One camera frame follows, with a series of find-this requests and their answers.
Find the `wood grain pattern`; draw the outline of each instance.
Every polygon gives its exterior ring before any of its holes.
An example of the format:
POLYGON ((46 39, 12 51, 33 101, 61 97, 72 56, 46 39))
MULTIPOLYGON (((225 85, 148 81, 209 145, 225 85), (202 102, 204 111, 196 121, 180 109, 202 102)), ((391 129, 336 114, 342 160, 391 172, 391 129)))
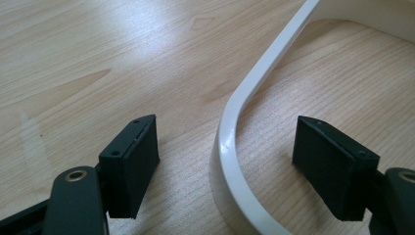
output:
MULTIPOLYGON (((49 197, 133 118, 158 116, 161 164, 136 220, 112 234, 229 234, 208 163, 224 104, 303 1, 2 1, 0 219, 49 197)), ((336 221, 290 164, 298 115, 415 168, 415 45, 365 26, 310 25, 239 123, 245 176, 295 234, 367 234, 336 221)))

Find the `white plastic strip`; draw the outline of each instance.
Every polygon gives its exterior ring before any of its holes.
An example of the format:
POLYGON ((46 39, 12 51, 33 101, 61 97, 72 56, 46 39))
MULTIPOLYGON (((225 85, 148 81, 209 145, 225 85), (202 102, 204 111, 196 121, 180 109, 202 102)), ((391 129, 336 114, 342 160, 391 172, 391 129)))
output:
POLYGON ((244 234, 290 234, 263 208, 241 171, 235 138, 238 117, 311 21, 343 19, 415 42, 415 4, 404 0, 306 0, 238 86, 223 111, 210 161, 214 200, 229 225, 244 234))

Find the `white ring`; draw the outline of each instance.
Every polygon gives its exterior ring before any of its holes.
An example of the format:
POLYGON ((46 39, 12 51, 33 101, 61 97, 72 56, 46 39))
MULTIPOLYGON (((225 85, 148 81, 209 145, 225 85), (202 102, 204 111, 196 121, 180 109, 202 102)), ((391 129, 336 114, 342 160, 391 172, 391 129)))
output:
POLYGON ((229 225, 244 234, 290 234, 263 208, 241 171, 235 138, 238 117, 310 22, 341 19, 364 24, 415 43, 415 4, 405 0, 306 0, 229 99, 210 159, 210 186, 229 225))

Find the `wood grain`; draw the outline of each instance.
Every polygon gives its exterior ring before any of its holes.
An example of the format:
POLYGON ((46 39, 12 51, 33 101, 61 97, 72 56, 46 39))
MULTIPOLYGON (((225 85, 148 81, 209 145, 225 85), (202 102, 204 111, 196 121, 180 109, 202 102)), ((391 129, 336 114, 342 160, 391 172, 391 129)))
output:
MULTIPOLYGON (((221 112, 303 1, 2 1, 0 219, 49 197, 53 179, 131 120, 158 116, 161 164, 136 220, 112 234, 229 234, 208 163, 221 112)), ((306 28, 244 111, 240 163, 295 234, 367 234, 339 222, 291 165, 298 115, 322 118, 415 168, 415 46, 339 21, 306 28)))

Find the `table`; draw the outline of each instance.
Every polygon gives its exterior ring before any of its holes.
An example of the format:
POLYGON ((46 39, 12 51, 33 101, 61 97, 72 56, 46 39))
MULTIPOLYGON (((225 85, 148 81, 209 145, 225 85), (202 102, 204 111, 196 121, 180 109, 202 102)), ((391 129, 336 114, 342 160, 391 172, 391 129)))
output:
MULTIPOLYGON (((112 234, 230 234, 209 159, 232 91, 303 1, 0 3, 0 219, 49 197, 54 178, 156 114, 161 163, 136 220, 112 234)), ((415 46, 356 23, 305 29, 238 124, 239 161, 294 234, 368 234, 337 221, 291 165, 297 116, 321 118, 415 168, 415 46)))

